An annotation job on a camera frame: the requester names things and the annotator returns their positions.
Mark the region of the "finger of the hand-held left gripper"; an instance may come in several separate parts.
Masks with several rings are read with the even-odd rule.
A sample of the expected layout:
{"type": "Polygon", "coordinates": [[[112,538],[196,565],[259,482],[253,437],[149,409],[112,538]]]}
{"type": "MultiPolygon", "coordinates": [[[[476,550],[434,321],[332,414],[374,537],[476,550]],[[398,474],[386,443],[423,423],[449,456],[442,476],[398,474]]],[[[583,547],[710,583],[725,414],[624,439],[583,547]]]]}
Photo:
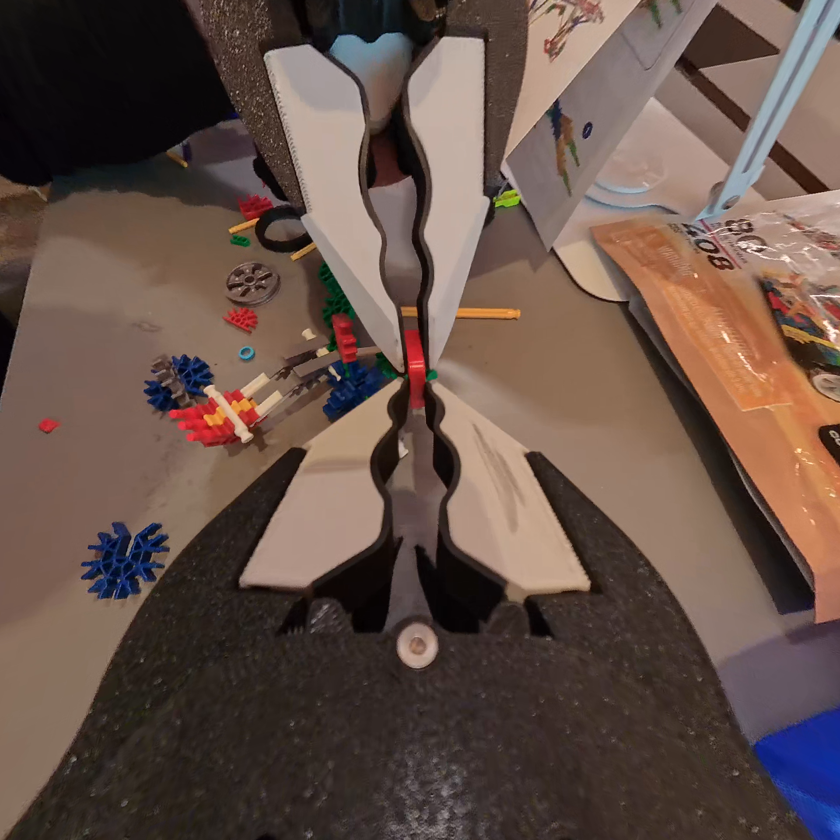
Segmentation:
{"type": "Polygon", "coordinates": [[[419,174],[413,241],[421,260],[418,323],[427,368],[456,320],[489,208],[485,194],[486,45],[436,38],[411,68],[402,110],[419,174]]]}
{"type": "Polygon", "coordinates": [[[369,195],[370,110],[352,71],[312,45],[264,54],[302,191],[304,227],[392,367],[404,372],[402,316],[385,284],[386,237],[369,195]]]}

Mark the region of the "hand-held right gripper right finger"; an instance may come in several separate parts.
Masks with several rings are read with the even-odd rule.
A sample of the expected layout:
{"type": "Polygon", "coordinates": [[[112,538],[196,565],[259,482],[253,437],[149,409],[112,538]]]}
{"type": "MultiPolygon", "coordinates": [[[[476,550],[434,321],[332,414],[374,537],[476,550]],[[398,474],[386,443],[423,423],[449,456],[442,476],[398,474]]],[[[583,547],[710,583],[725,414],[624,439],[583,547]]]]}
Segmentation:
{"type": "Polygon", "coordinates": [[[435,561],[444,593],[481,623],[504,602],[590,593],[536,453],[439,383],[427,385],[427,425],[445,488],[435,561]]]}

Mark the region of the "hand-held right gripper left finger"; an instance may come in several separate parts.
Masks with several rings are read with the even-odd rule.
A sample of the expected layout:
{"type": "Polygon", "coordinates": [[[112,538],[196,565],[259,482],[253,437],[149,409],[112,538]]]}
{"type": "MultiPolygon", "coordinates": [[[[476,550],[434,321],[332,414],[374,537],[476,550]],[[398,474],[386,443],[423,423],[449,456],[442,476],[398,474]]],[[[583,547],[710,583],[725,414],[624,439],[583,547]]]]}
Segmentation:
{"type": "Polygon", "coordinates": [[[286,601],[288,617],[334,603],[354,632],[386,632],[403,546],[387,482],[402,425],[394,381],[306,444],[240,573],[241,595],[286,601]]]}

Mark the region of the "blue and green toy model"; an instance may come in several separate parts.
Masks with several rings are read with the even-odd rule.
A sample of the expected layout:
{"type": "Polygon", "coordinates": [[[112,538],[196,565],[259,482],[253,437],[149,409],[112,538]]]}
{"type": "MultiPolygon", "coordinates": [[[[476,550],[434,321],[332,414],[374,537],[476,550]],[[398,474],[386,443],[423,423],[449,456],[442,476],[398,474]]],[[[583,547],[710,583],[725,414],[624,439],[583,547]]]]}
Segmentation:
{"type": "MultiPolygon", "coordinates": [[[[336,312],[349,314],[353,320],[355,335],[355,311],[326,262],[321,263],[318,278],[327,292],[322,308],[322,319],[330,329],[331,339],[328,348],[336,351],[332,316],[336,312]]],[[[332,392],[323,408],[329,420],[335,421],[345,416],[350,410],[378,393],[385,385],[397,380],[407,380],[406,373],[398,372],[392,363],[386,359],[383,352],[374,350],[373,356],[374,361],[372,363],[363,362],[362,348],[358,344],[358,360],[356,362],[345,365],[339,355],[338,361],[329,364],[328,378],[332,384],[332,392]]],[[[429,369],[427,364],[426,369],[427,385],[427,383],[436,379],[437,373],[435,370],[429,369]]]]}

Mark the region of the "person's left hand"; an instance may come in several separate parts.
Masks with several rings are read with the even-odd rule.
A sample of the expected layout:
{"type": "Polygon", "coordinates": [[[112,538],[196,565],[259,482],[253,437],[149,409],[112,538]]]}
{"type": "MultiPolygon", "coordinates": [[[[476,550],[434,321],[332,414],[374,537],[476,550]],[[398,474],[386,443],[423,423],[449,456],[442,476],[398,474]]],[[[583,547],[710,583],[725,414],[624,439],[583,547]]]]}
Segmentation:
{"type": "Polygon", "coordinates": [[[393,186],[413,178],[410,162],[403,161],[397,143],[388,133],[383,132],[371,137],[367,163],[367,184],[371,190],[393,186]]]}

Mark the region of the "black rubber tire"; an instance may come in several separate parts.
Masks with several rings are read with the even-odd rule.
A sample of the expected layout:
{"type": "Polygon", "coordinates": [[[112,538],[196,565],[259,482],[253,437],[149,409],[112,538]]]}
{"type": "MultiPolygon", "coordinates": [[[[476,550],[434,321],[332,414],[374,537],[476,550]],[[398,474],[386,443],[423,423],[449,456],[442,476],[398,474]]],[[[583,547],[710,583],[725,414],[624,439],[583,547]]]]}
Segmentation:
{"type": "Polygon", "coordinates": [[[294,238],[274,239],[268,236],[268,228],[279,221],[301,222],[301,216],[293,206],[273,206],[263,212],[255,225],[255,236],[262,247],[273,253],[294,254],[312,244],[312,238],[306,229],[294,238]]]}

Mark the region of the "white instruction booklet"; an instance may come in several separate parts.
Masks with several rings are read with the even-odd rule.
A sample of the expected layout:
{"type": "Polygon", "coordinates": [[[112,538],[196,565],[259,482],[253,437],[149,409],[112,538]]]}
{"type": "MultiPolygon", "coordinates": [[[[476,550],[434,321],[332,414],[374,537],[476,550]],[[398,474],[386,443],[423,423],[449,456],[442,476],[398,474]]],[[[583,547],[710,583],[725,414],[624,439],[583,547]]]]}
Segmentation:
{"type": "Polygon", "coordinates": [[[595,177],[715,2],[570,2],[586,19],[551,40],[564,16],[533,2],[528,57],[504,176],[551,250],[595,177]]]}

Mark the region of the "grey wheel hub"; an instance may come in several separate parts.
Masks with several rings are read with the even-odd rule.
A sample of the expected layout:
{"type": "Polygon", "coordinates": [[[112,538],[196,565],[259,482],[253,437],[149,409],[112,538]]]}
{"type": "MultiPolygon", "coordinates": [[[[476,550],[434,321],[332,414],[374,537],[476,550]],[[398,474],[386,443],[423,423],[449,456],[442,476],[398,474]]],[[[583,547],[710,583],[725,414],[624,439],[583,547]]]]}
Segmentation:
{"type": "Polygon", "coordinates": [[[272,301],[280,290],[280,283],[280,275],[272,268],[249,261],[231,270],[224,294],[237,306],[254,308],[272,301]]]}

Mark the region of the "long yellow rod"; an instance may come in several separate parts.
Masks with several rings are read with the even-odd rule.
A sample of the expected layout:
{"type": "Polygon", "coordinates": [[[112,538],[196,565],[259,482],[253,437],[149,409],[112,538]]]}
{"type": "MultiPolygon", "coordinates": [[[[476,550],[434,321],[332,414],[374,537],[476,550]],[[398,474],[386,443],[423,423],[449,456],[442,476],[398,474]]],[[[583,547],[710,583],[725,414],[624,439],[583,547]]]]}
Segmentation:
{"type": "MultiPolygon", "coordinates": [[[[419,319],[419,310],[416,307],[402,307],[402,315],[419,319]]],[[[458,308],[453,316],[454,319],[473,320],[518,320],[520,317],[521,310],[515,308],[458,308]]]]}

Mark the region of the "white and pale blue stand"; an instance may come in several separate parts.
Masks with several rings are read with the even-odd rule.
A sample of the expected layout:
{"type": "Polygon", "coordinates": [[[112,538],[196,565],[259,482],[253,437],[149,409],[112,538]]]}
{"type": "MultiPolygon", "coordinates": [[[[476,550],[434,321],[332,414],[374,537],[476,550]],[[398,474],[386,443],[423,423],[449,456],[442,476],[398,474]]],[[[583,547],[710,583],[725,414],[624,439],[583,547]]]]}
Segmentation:
{"type": "Polygon", "coordinates": [[[787,54],[803,36],[796,29],[781,53],[770,86],[743,136],[731,164],[710,150],[656,97],[644,105],[641,115],[619,141],[554,243],[570,278],[596,299],[625,302],[633,287],[624,273],[592,237],[592,228],[633,217],[654,214],[688,221],[708,205],[722,206],[719,182],[726,182],[726,199],[739,195],[735,209],[759,203],[755,184],[763,174],[780,131],[810,80],[833,36],[812,27],[808,46],[802,48],[798,76],[787,88],[776,82],[790,61],[787,54]]]}

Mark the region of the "blue and grey connector stack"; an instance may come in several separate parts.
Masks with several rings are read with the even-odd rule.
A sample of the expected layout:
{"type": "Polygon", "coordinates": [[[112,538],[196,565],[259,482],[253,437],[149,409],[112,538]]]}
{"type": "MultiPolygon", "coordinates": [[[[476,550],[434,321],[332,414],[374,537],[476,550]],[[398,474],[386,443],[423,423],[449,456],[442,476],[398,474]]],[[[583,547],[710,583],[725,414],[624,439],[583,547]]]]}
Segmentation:
{"type": "Polygon", "coordinates": [[[151,374],[143,393],[146,402],[162,413],[194,407],[204,388],[214,383],[209,365],[186,354],[158,357],[152,362],[151,374]]]}

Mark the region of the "blue snowflake connector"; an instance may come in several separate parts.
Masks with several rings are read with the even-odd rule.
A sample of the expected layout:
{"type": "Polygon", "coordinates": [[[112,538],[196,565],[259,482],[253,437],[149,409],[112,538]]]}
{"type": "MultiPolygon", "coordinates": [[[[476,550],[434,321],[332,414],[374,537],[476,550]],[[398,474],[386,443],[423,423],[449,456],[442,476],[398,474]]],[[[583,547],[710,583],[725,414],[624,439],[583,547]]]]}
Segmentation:
{"type": "Polygon", "coordinates": [[[141,593],[142,584],[154,583],[165,562],[158,559],[170,551],[169,536],[162,524],[154,521],[131,532],[122,521],[114,521],[110,530],[98,533],[98,541],[88,545],[93,558],[81,563],[82,581],[91,584],[88,593],[99,600],[121,601],[141,593]]]}

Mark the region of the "brown toy parts bag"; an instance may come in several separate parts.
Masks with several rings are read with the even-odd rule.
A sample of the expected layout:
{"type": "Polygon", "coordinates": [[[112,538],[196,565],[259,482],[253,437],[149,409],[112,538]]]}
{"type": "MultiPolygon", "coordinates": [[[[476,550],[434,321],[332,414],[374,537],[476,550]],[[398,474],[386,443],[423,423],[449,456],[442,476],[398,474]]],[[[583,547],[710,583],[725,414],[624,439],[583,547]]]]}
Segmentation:
{"type": "Polygon", "coordinates": [[[838,191],[593,227],[814,594],[839,617],[838,191]]]}

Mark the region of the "blue plastic bin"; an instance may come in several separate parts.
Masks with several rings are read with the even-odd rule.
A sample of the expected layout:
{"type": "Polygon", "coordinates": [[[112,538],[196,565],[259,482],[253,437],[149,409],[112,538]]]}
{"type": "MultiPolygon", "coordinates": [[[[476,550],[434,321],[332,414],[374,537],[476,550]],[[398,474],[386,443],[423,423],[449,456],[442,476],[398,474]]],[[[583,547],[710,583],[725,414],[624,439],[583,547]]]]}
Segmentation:
{"type": "Polygon", "coordinates": [[[753,749],[811,835],[838,839],[839,709],[769,734],[753,749]]]}

